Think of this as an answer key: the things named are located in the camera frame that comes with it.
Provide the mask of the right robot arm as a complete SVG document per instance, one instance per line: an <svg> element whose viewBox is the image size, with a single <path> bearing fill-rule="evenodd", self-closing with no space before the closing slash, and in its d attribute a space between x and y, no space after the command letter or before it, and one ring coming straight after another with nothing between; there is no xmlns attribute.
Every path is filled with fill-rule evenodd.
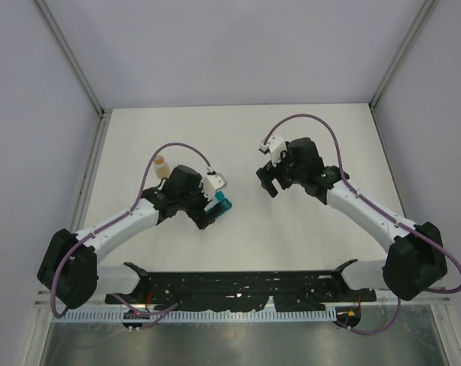
<svg viewBox="0 0 461 366"><path fill-rule="evenodd" d="M310 138L288 142L272 136L259 150L270 156L256 174L271 197L299 185L351 219L386 253L385 259L352 259L339 266L341 275L331 282L331 292L339 300L349 300L366 288L390 290L401 300L412 300L447 274L445 255L431 245L441 241L435 225L419 225L374 201L365 202L347 174L335 165L324 165Z"/></svg>

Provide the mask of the clear pill bottle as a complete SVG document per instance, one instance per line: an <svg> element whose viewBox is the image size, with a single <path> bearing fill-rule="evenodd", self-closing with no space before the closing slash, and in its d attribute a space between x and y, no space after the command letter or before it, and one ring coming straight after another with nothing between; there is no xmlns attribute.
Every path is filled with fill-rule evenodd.
<svg viewBox="0 0 461 366"><path fill-rule="evenodd" d="M169 178L171 169L163 156L157 155L153 162L154 172L159 179Z"/></svg>

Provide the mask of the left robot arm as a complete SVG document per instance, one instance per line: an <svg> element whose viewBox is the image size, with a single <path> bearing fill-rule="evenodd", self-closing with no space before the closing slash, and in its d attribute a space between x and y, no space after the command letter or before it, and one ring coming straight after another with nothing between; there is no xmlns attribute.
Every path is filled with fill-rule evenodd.
<svg viewBox="0 0 461 366"><path fill-rule="evenodd" d="M218 172L201 175L176 166L158 185L146 188L134 206L98 225L72 233L57 231L37 272L39 282L51 292L51 301L61 301L68 310L85 305L93 296L104 295L109 303L143 303L151 291L149 273L125 262L105 266L102 261L137 234L185 213L203 230L230 207L222 190L227 180Z"/></svg>

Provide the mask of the teal pill organizer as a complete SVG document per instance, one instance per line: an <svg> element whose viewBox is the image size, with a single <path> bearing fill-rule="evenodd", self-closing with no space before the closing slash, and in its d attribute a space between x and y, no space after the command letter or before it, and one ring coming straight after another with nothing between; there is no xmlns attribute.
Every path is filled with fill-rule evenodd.
<svg viewBox="0 0 461 366"><path fill-rule="evenodd" d="M206 212L209 212L213 209L217 204L221 204L223 206L223 211L226 212L232 208L232 203L230 200L225 196L223 191L217 191L213 198L210 200L208 205L205 208Z"/></svg>

